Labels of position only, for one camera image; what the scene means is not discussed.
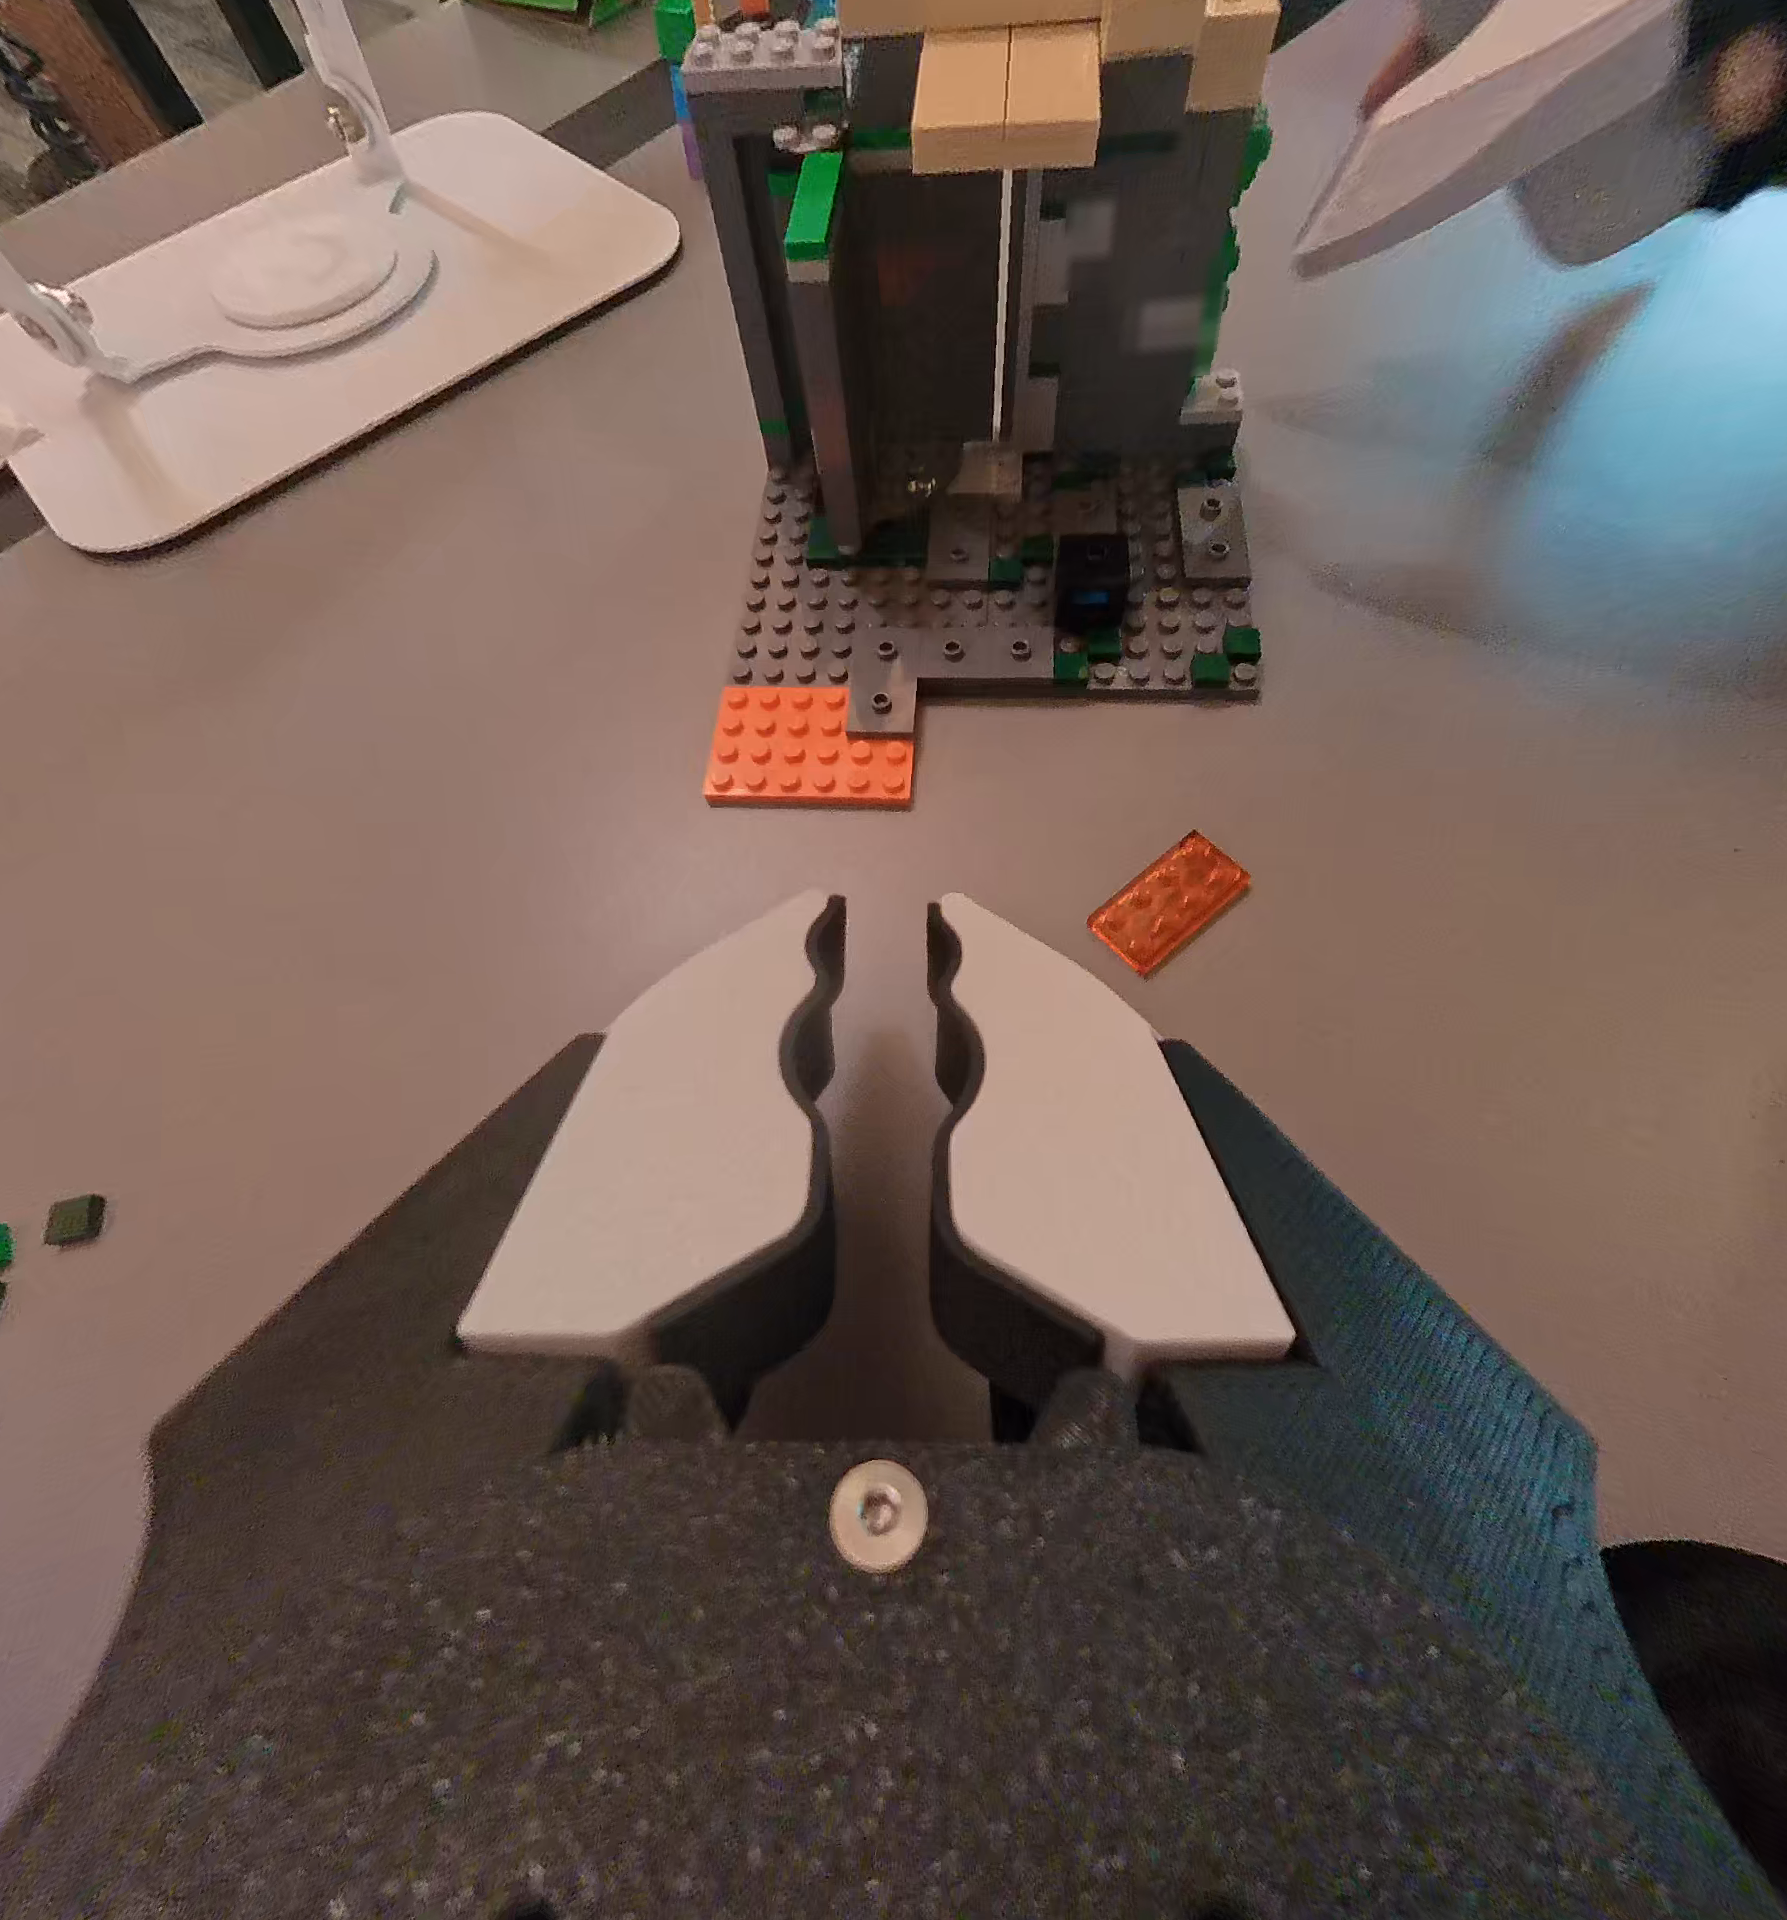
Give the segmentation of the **white desk stand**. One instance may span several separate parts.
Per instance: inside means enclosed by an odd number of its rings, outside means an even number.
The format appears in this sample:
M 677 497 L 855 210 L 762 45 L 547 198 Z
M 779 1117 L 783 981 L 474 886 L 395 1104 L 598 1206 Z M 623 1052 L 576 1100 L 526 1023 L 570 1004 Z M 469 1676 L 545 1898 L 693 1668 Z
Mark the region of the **white desk stand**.
M 201 529 L 633 296 L 680 252 L 657 203 L 493 112 L 395 132 L 345 4 L 299 6 L 345 157 L 71 286 L 0 249 L 9 465 L 88 557 Z

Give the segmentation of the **grey toy brick building model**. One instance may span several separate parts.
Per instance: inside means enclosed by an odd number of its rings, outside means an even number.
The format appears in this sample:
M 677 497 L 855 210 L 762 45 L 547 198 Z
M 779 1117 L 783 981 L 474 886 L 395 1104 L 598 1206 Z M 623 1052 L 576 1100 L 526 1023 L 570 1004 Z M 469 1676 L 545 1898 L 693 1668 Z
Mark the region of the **grey toy brick building model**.
M 768 462 L 703 798 L 911 803 L 927 700 L 1264 688 L 1270 2 L 654 4 Z

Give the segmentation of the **transparent orange brick plate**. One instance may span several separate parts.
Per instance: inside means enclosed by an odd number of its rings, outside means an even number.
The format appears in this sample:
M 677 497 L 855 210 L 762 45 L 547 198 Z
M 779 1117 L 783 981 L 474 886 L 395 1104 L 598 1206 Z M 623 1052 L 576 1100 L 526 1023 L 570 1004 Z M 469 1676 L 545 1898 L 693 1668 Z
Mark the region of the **transparent orange brick plate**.
M 1087 927 L 1134 976 L 1159 974 L 1250 891 L 1250 872 L 1193 829 L 1098 906 Z

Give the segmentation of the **person's dark green clothing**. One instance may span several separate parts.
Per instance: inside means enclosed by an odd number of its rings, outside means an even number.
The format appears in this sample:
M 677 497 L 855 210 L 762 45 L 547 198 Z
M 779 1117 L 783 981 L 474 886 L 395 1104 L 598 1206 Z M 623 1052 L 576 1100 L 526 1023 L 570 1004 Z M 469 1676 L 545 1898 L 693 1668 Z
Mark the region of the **person's dark green clothing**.
M 1602 1566 L 1676 1740 L 1787 1909 L 1787 1565 L 1657 1539 Z

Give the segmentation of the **dark wooden furniture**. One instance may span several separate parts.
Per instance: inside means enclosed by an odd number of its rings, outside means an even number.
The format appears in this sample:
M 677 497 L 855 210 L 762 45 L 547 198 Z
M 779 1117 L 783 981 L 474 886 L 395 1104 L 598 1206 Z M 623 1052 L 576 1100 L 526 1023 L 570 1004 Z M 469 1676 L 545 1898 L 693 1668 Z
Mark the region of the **dark wooden furniture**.
M 282 2 L 0 2 L 0 227 L 305 72 Z

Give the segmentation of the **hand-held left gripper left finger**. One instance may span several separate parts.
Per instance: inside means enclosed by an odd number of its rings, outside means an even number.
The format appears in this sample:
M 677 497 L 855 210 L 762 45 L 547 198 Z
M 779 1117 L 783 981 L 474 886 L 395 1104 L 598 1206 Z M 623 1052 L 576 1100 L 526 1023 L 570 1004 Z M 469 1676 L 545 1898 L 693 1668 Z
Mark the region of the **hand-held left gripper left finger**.
M 607 1030 L 462 1311 L 474 1354 L 676 1366 L 737 1427 L 824 1329 L 843 895 L 798 893 Z

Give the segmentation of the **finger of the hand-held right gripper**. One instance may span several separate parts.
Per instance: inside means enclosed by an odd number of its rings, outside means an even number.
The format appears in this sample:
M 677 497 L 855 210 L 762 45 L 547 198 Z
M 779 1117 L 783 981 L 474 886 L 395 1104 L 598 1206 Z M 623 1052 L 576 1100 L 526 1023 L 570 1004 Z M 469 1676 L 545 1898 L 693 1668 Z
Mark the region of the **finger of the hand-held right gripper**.
M 1685 213 L 1685 6 L 1420 4 L 1428 63 L 1361 127 L 1297 235 L 1320 278 L 1509 189 L 1561 266 Z

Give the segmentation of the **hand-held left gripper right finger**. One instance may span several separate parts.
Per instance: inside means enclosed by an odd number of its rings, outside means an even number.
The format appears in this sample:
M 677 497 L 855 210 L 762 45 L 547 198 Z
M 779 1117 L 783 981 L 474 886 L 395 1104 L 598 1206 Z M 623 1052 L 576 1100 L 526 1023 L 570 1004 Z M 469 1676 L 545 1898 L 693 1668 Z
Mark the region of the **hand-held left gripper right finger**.
M 1297 1357 L 1286 1309 L 1163 1041 L 1091 972 L 964 893 L 928 901 L 928 1314 L 1030 1429 L 1076 1373 Z

